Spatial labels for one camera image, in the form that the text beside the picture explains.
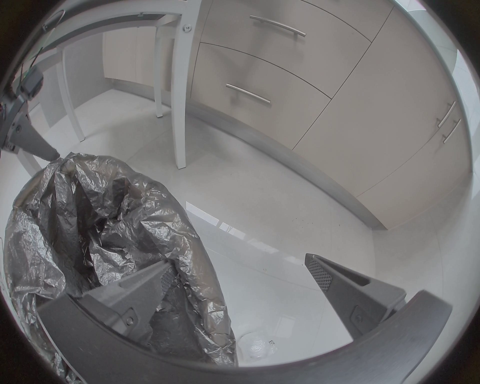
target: white wooden leg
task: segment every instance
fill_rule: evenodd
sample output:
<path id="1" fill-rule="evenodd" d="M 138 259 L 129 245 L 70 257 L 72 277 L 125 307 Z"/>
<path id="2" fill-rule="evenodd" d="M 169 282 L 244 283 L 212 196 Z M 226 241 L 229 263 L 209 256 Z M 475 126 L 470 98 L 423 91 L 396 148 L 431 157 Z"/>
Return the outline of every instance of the white wooden leg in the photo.
<path id="1" fill-rule="evenodd" d="M 153 61 L 153 91 L 155 96 L 156 116 L 163 116 L 162 109 L 162 45 L 160 27 L 156 28 L 155 53 Z"/>
<path id="2" fill-rule="evenodd" d="M 171 103 L 173 145 L 178 169 L 186 167 L 185 98 L 193 33 L 201 2 L 202 0 L 188 0 L 187 11 L 179 17 L 173 48 Z"/>
<path id="3" fill-rule="evenodd" d="M 75 115 L 75 109 L 73 108 L 72 100 L 70 99 L 70 91 L 68 89 L 67 77 L 65 72 L 65 50 L 61 51 L 61 61 L 57 65 L 57 77 L 59 80 L 60 94 L 63 101 L 67 116 L 70 119 L 73 130 L 78 137 L 79 141 L 85 140 L 85 135 L 80 128 L 77 116 Z"/>
<path id="4" fill-rule="evenodd" d="M 38 171 L 42 169 L 42 167 L 37 162 L 37 160 L 35 160 L 33 155 L 25 152 L 23 149 L 20 149 L 18 151 L 17 157 L 30 176 L 35 175 Z"/>

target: white floor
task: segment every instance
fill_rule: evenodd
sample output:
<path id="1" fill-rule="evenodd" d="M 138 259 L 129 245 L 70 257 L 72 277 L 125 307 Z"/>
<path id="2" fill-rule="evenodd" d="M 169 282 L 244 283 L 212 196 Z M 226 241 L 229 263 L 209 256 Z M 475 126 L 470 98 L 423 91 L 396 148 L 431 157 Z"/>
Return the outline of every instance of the white floor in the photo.
<path id="1" fill-rule="evenodd" d="M 351 341 L 303 265 L 317 253 L 398 285 L 410 299 L 427 289 L 453 304 L 447 326 L 409 383 L 420 379 L 468 322 L 480 291 L 480 182 L 465 180 L 435 207 L 391 231 L 372 231 L 321 190 L 248 144 L 187 117 L 187 167 L 173 155 L 171 116 L 153 101 L 110 90 L 76 109 L 85 141 L 67 117 L 35 126 L 58 149 L 110 155 L 167 186 L 187 210 L 222 286 L 236 338 L 263 331 L 276 353 L 240 365 L 301 360 Z M 0 228 L 29 176 L 1 154 Z"/>
<path id="2" fill-rule="evenodd" d="M 263 331 L 275 342 L 271 356 L 240 356 L 240 365 L 301 360 L 351 341 L 303 263 L 311 252 L 375 275 L 372 231 L 355 216 L 275 160 L 189 117 L 187 167 L 178 170 L 169 109 L 157 119 L 151 100 L 110 90 L 76 113 L 85 141 L 78 143 L 66 117 L 44 137 L 61 156 L 115 156 L 165 184 L 209 252 L 236 338 Z M 34 125 L 44 126 L 42 115 L 32 111 Z M 4 153 L 0 175 L 12 180 L 0 186 L 1 228 L 29 177 Z"/>

